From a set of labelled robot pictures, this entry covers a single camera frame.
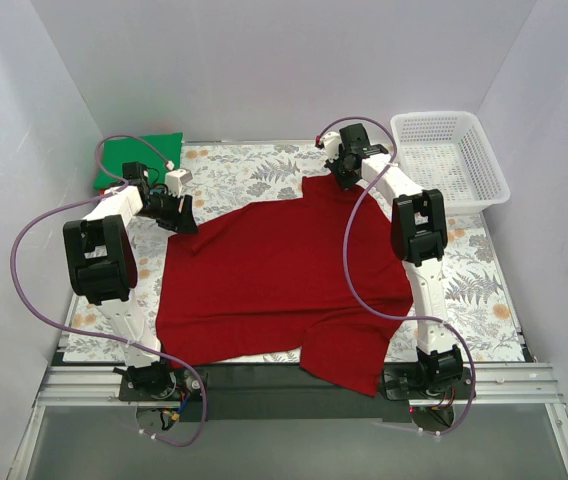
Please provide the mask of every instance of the patterned table surface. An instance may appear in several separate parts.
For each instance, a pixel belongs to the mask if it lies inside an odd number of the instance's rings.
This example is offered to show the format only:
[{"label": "patterned table surface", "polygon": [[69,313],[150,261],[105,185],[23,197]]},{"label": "patterned table surface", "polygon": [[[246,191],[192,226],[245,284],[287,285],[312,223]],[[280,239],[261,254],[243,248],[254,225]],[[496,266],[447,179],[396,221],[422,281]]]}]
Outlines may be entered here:
[{"label": "patterned table surface", "polygon": [[[302,177],[326,175],[323,164],[323,153],[310,144],[185,145],[182,150],[182,166],[193,172],[187,193],[194,197],[198,224],[254,201],[300,197]],[[374,196],[390,216],[388,204]],[[447,220],[444,289],[449,320],[466,339],[474,360],[523,361],[517,319],[482,216]],[[166,242],[172,233],[144,218],[134,218],[128,233],[139,270],[137,298],[155,331]],[[84,297],[71,302],[71,309],[74,311],[69,318],[74,327],[111,332],[105,318]],[[387,361],[414,361],[416,335],[416,322],[404,322],[390,343]],[[283,363],[298,362],[299,357],[297,349],[228,361]],[[72,334],[64,361],[122,362],[123,355],[116,342]]]}]

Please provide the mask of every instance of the folded garment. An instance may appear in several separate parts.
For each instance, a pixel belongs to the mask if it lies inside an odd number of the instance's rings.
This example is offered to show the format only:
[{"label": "folded garment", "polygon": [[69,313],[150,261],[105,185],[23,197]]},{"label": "folded garment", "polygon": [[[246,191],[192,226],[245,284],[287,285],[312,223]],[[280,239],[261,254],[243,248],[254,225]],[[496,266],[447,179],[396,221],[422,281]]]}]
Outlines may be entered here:
[{"label": "folded garment", "polygon": [[[301,346],[308,372],[375,395],[400,322],[366,312],[344,278],[344,230],[362,189],[342,191],[326,176],[304,178],[302,192],[169,239],[158,337],[167,353],[193,365]],[[406,315],[411,289],[390,230],[368,196],[351,231],[349,267],[369,305]]]}]

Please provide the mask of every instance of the white basket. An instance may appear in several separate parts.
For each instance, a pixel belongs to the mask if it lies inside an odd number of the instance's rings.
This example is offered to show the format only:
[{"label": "white basket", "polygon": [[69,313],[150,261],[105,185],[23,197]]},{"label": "white basket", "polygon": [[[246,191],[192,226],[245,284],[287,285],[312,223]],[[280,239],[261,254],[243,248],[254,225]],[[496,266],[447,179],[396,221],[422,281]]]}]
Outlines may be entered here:
[{"label": "white basket", "polygon": [[481,212],[511,196],[477,117],[468,112],[395,115],[397,161],[411,180],[444,195],[448,215]]}]

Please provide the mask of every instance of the white wall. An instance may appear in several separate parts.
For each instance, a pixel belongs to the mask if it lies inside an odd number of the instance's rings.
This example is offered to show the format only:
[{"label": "white wall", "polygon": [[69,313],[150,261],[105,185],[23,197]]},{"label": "white wall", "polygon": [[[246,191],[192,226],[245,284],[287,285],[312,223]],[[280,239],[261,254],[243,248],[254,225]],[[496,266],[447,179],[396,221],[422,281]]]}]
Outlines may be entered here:
[{"label": "white wall", "polygon": [[[0,479],[57,338],[17,299],[8,268],[11,243],[36,214],[86,196],[99,138],[31,4],[0,0]],[[61,224],[57,218],[28,235],[19,263],[32,300],[56,320],[70,296]]]},{"label": "white wall", "polygon": [[534,0],[32,0],[106,133],[313,138],[476,111]]},{"label": "white wall", "polygon": [[532,351],[568,401],[568,2],[540,0],[479,117],[511,200],[487,213]]}]

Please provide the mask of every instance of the green object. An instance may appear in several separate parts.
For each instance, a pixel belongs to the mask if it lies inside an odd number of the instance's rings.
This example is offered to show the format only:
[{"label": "green object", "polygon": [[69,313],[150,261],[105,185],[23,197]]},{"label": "green object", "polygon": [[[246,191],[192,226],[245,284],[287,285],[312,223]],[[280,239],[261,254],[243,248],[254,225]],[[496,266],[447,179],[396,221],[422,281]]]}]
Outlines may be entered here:
[{"label": "green object", "polygon": [[[148,135],[142,138],[171,160],[175,164],[175,168],[179,168],[182,137],[182,133],[172,133],[168,135]],[[133,138],[122,138],[109,140],[104,144],[102,163],[109,172],[121,176],[122,164],[128,162],[140,162],[150,167],[148,177],[151,184],[164,183],[164,174],[166,173],[164,161],[143,143]],[[113,182],[114,180],[111,177],[100,170],[93,188],[100,190],[110,186]]]}]

